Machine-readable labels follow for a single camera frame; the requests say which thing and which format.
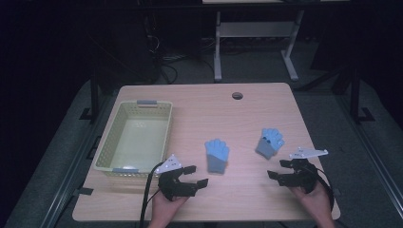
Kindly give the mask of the black metal stand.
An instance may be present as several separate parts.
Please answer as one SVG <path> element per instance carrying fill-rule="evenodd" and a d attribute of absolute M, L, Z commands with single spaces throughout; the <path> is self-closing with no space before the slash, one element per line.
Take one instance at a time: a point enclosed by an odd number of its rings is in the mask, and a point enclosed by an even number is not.
<path fill-rule="evenodd" d="M 94 123 L 99 114 L 98 83 L 94 74 L 90 76 L 90 104 L 91 107 L 83 110 L 80 119 L 90 120 L 91 123 Z"/>
<path fill-rule="evenodd" d="M 356 68 L 353 69 L 351 78 L 350 116 L 356 124 L 373 122 L 374 116 L 367 107 L 359 106 L 360 77 Z"/>

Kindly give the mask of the person's left hand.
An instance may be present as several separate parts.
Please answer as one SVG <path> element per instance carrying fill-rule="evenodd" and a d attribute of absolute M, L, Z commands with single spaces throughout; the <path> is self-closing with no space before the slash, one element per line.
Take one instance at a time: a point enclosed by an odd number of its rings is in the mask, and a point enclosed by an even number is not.
<path fill-rule="evenodd" d="M 152 216 L 147 228 L 166 228 L 189 197 L 167 199 L 158 192 L 152 199 Z"/>

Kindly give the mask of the blue and grey knitted glove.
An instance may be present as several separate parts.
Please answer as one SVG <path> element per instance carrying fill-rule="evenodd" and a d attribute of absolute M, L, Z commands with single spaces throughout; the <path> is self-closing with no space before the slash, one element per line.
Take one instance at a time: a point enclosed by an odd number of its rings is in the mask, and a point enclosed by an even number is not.
<path fill-rule="evenodd" d="M 284 146 L 282 134 L 276 128 L 263 128 L 256 152 L 266 160 L 270 160 Z"/>
<path fill-rule="evenodd" d="M 226 142 L 214 139 L 204 144 L 209 173 L 223 174 L 228 161 L 229 147 Z"/>

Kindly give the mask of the pale yellow plastic basket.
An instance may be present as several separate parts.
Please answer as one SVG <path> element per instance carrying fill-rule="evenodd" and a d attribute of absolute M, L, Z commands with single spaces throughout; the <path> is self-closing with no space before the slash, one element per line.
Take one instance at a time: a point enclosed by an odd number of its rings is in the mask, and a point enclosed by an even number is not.
<path fill-rule="evenodd" d="M 108 176 L 146 177 L 165 160 L 172 109 L 170 102 L 120 102 L 94 168 Z"/>

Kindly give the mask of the white metal frame table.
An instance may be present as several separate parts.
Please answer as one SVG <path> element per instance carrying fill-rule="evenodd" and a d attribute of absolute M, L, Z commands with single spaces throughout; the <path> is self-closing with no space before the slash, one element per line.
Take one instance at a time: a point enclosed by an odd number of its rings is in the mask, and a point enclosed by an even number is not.
<path fill-rule="evenodd" d="M 298 75 L 291 59 L 292 51 L 299 33 L 305 11 L 312 7 L 331 6 L 334 4 L 345 4 L 350 0 L 202 0 L 205 7 L 295 7 L 296 16 L 289 20 L 280 21 L 224 21 L 222 20 L 222 9 L 216 12 L 215 25 L 215 50 L 213 55 L 214 80 L 222 80 L 221 70 L 221 41 L 224 38 L 286 38 L 288 45 L 280 54 L 286 67 L 289 78 L 296 82 Z"/>

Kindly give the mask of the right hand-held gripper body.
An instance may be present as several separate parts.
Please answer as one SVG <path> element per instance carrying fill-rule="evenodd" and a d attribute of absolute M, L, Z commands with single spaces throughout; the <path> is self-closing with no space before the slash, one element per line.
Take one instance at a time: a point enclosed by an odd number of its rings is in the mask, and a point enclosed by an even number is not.
<path fill-rule="evenodd" d="M 294 173 L 285 183 L 288 187 L 302 187 L 306 194 L 311 193 L 316 183 L 323 183 L 323 178 L 318 174 L 318 169 L 309 162 L 310 158 L 327 155 L 328 151 L 301 148 L 289 155 L 290 160 L 288 166 L 294 170 Z"/>

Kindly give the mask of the aluminium floor rail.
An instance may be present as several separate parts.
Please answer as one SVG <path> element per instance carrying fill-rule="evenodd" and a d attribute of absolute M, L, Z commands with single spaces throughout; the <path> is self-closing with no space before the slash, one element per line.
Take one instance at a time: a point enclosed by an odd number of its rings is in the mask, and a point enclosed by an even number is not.
<path fill-rule="evenodd" d="M 98 104 L 77 97 L 51 141 L 45 157 L 43 181 L 53 195 L 40 228 L 55 228 L 75 194 L 79 193 L 105 129 L 114 97 L 101 96 Z"/>
<path fill-rule="evenodd" d="M 359 142 L 369 156 L 371 164 L 374 167 L 374 171 L 377 174 L 383 188 L 385 189 L 391 203 L 393 204 L 395 211 L 403 220 L 403 192 L 398 188 L 386 165 L 377 154 L 374 144 L 371 142 L 369 136 L 362 127 L 361 122 L 356 121 L 351 116 L 347 101 L 341 97 L 337 97 L 336 101 L 346 116 L 353 131 L 356 133 Z"/>

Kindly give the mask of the person's right hand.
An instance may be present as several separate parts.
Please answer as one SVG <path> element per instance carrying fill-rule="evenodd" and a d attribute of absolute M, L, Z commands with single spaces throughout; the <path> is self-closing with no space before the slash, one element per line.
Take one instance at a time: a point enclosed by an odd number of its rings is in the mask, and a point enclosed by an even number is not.
<path fill-rule="evenodd" d="M 336 228 L 329 198 L 322 184 L 317 182 L 315 189 L 309 194 L 301 187 L 290 187 L 289 190 L 315 221 L 317 228 Z"/>

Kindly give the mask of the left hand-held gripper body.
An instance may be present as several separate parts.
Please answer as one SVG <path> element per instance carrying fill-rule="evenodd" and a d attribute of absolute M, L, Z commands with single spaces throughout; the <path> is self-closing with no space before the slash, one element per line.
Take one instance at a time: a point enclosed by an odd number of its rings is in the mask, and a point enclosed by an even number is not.
<path fill-rule="evenodd" d="M 159 177 L 158 186 L 168 200 L 173 200 L 175 197 L 194 197 L 196 195 L 197 191 L 190 188 L 192 183 L 182 182 L 177 177 L 178 171 L 182 167 L 179 160 L 171 155 L 155 171 Z"/>

